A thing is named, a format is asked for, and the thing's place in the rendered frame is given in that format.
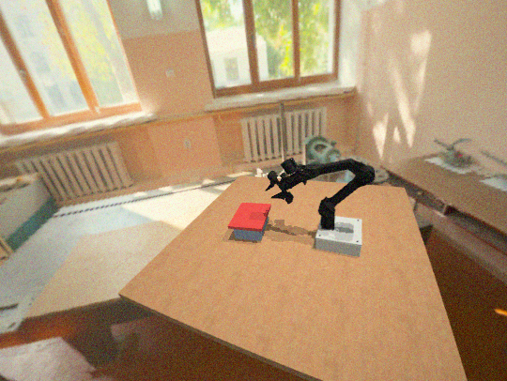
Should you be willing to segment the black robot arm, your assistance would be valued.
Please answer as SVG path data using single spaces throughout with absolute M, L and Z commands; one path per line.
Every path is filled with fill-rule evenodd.
M 331 198 L 326 197 L 324 200 L 321 200 L 318 213 L 321 215 L 321 226 L 324 230 L 334 231 L 334 208 L 336 205 L 342 202 L 348 195 L 350 195 L 359 187 L 363 187 L 375 180 L 375 169 L 373 166 L 366 165 L 352 158 L 325 164 L 299 164 L 299 166 L 296 164 L 295 160 L 291 158 L 281 163 L 281 166 L 285 170 L 285 172 L 280 174 L 281 180 L 287 178 L 286 174 L 288 174 L 290 175 L 289 180 L 294 186 L 298 185 L 301 182 L 306 185 L 307 180 L 327 173 L 343 170 L 349 170 L 354 175 L 356 175 L 349 183 L 347 183 L 343 188 L 336 192 Z

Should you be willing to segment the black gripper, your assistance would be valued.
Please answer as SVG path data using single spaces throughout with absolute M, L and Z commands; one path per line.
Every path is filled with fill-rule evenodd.
M 278 198 L 278 199 L 284 200 L 284 198 L 285 198 L 285 201 L 288 204 L 291 204 L 293 202 L 294 196 L 292 195 L 292 193 L 290 191 L 287 192 L 287 190 L 292 189 L 294 187 L 294 185 L 292 185 L 292 183 L 290 182 L 289 176 L 287 178 L 279 181 L 277 179 L 277 174 L 274 171 L 271 171 L 268 174 L 268 179 L 270 181 L 269 182 L 270 185 L 266 188 L 265 191 L 268 191 L 269 189 L 273 188 L 275 184 L 277 184 L 277 186 L 281 189 L 281 192 L 273 195 L 271 197 L 271 199 Z

